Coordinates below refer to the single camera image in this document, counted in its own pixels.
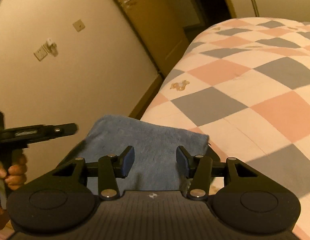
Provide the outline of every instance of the human hand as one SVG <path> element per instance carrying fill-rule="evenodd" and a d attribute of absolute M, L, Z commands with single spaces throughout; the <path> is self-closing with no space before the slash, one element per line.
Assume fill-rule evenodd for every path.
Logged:
<path fill-rule="evenodd" d="M 24 154 L 21 154 L 16 163 L 8 169 L 7 172 L 0 165 L 0 178 L 5 179 L 5 183 L 11 190 L 16 190 L 24 185 L 26 182 L 26 171 L 27 171 L 27 158 Z M 4 211 L 0 207 L 0 215 L 2 215 Z"/>

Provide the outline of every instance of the metal door handle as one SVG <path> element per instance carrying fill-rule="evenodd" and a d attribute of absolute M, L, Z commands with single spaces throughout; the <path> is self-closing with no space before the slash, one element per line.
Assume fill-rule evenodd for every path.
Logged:
<path fill-rule="evenodd" d="M 125 3 L 125 4 L 127 4 L 127 3 L 129 3 L 131 0 L 126 0 L 126 1 L 124 1 L 123 3 Z"/>

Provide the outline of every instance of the ribbed black surface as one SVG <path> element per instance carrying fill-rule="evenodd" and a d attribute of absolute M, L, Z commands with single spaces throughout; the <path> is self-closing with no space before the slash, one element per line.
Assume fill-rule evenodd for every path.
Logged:
<path fill-rule="evenodd" d="M 298 238 L 291 232 L 275 236 L 249 236 L 233 231 L 218 222 L 205 203 L 187 200 L 179 191 L 127 191 L 119 200 L 103 202 L 89 222 L 72 232 L 51 237 L 15 233 L 9 239 L 296 240 Z"/>

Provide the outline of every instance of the light switch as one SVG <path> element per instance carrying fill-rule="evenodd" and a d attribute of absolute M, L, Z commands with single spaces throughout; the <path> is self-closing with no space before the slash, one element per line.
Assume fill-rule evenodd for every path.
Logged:
<path fill-rule="evenodd" d="M 34 52 L 34 55 L 36 58 L 41 61 L 44 57 L 46 57 L 48 54 L 45 51 L 44 47 L 41 46 L 36 52 Z"/>
<path fill-rule="evenodd" d="M 77 32 L 80 32 L 82 29 L 85 28 L 85 24 L 79 19 L 77 22 L 73 23 L 74 28 Z"/>

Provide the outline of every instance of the mattress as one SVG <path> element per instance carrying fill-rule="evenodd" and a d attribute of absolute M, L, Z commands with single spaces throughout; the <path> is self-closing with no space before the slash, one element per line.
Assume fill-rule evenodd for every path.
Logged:
<path fill-rule="evenodd" d="M 210 136 L 292 191 L 294 233 L 310 240 L 310 23 L 232 19 L 205 30 L 165 79 L 142 121 Z M 223 187 L 217 178 L 212 188 Z"/>

